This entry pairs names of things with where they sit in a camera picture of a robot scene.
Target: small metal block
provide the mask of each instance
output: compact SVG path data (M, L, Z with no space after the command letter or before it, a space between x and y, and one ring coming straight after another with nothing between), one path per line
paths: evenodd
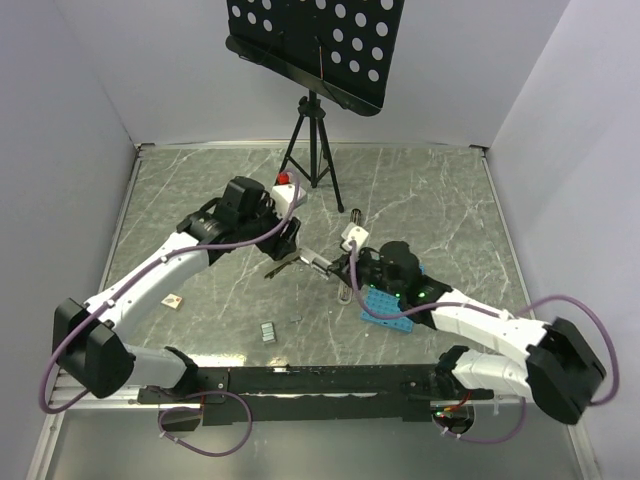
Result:
M260 324L260 329L262 330L262 341L263 343L275 343L276 342L276 331L273 326L273 322L265 322Z

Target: orange wire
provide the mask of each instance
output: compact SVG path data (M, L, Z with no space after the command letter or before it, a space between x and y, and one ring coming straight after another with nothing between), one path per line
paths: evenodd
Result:
M462 407L465 403L467 403L469 401L469 399L471 398L471 392L467 392L467 394L465 395L465 397L462 399L462 401L457 404L454 405L453 407L447 407L445 408L445 412L455 412L456 410L458 410L460 407Z

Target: white arm segment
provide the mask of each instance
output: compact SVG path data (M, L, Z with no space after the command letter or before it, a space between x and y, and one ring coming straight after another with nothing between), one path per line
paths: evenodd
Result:
M187 369L184 362L168 350L126 344L125 348L136 356L127 385L173 388Z
M501 314L500 310L476 302L459 290L445 293L438 302L473 304ZM433 321L438 330L457 333L510 358L526 372L527 347L538 345L547 331L546 323L526 318L495 318L470 308L440 307L433 310Z
M527 371L508 358L469 350L460 356L452 373L469 390L486 388L496 395L518 395L533 400Z
M125 282L153 260L161 258L173 250L191 247L197 244L198 240L187 233L172 233L164 245L142 262L135 270L111 288L88 299L87 310L94 312L100 305L109 300ZM206 269L208 266L209 257L206 250L198 250L173 257L166 263L158 265L143 277L142 280L131 287L112 308L99 317L99 320L103 322L111 320L115 324L113 330L123 342L126 342L127 338L133 333L138 321L145 318L151 310L159 305L167 295L180 287L185 280Z

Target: red cap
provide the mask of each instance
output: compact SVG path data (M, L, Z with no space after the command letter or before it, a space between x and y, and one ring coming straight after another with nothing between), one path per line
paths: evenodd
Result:
M278 179L276 180L278 185L288 185L289 184L289 174L288 173L279 173Z

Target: tripod stand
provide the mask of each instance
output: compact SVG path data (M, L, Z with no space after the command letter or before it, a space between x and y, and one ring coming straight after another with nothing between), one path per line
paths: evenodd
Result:
M331 157L331 148L329 147L329 139L327 138L327 130L324 127L324 117L326 112L320 107L320 100L316 92L309 90L309 97L302 97L298 103L298 122L293 130L293 135L289 141L289 146L284 154L282 165L280 165L280 172L286 167L287 163L293 163L304 177L311 182L311 188L316 188L318 182L322 180L327 172L331 174L331 182L333 183L333 191L336 195L336 202L338 203L338 212L344 212L344 206L342 205L342 198L340 197L340 188L338 187L338 177L336 170L333 167L333 158ZM300 166L298 162L291 156L293 147L300 133L302 122L305 118L309 118L309 149L310 149L310 167L311 173L307 173L304 168ZM320 147L322 157L327 160L327 167L320 172L320 165L318 165L318 134L320 134Z

